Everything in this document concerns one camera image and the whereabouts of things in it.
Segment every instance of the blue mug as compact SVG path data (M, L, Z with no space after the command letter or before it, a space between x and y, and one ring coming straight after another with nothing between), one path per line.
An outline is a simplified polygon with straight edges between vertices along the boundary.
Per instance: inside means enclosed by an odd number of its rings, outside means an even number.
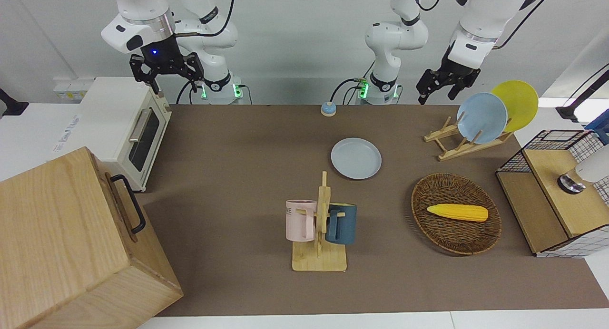
M335 244L352 244L355 242L355 224L357 205L349 203L330 203L330 216L326 241Z

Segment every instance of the mug handle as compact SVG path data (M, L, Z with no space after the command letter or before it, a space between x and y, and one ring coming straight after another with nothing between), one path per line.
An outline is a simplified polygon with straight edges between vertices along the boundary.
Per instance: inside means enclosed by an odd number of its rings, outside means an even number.
M304 238L306 240L311 240L315 237L315 229L313 228L313 210L304 209L306 211L306 233L304 234Z
M331 241L336 241L336 232L338 229L338 214L336 209L330 210L330 224L328 225L328 238Z

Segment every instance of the woven tray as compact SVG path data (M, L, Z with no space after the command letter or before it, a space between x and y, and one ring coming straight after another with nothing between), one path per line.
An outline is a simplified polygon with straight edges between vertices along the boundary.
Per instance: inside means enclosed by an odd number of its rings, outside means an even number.
M440 203L481 205L489 210L484 222L447 219L427 211ZM447 251L472 255L491 249L501 235L501 218L493 200L471 180L456 174L435 173L419 180L411 199L421 231Z

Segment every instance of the label sticker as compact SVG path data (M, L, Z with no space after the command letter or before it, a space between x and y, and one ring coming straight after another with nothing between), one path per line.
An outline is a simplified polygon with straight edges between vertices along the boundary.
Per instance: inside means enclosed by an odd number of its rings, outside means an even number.
M53 147L53 152L60 152L63 149L65 144L68 142L69 137L72 135L72 132L74 132L74 129L76 129L76 125L78 125L78 123L80 122L80 117L80 114L74 115L74 117L72 117L72 120L70 120L68 127L63 130L63 133L61 133L61 137L59 138L59 140L57 140L55 147Z

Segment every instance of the wooden mug stand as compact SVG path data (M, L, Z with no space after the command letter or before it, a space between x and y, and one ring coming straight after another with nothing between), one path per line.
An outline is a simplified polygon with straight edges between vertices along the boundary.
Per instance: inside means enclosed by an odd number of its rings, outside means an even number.
M436 130L435 132L430 132L429 134L427 134L423 137L423 140L426 143L428 143L429 141L435 141L435 143L438 144L438 146L442 150L442 153L440 155L438 155L438 160L440 160L440 162L443 162L444 160L449 160L452 158L457 158L458 156L470 154L470 153L473 153L476 151L480 151L482 149L487 149L487 148L493 147L495 145L500 145L500 144L504 143L513 134L513 132L503 132L498 138L496 138L495 140L493 140L489 143L477 144L476 140L478 140L478 138L482 134L482 130L480 130L480 132L478 132L476 134L476 136L474 137L473 140L469 141L469 140L467 140L467 138L463 138L463 140L461 140L459 145L457 147L455 147L454 149L450 149L450 150L446 149L446 147L444 147L444 145L442 145L442 142L440 142L440 139L459 134L459 128L457 127L457 125L459 124L459 122L461 122L461 119L463 119L463 115L465 115L465 112L461 113L461 116L459 116L457 121L453 125L450 125L450 126L448 125L448 123L451 121L452 117L449 116L446 119L446 121L444 122L444 125L442 126L442 128L440 128L439 130Z
M315 240L311 242L292 242L292 269L294 271L344 272L346 271L346 250L343 244L327 242L328 208L330 206L330 187L327 186L328 173L322 172L322 186L317 197L315 212Z

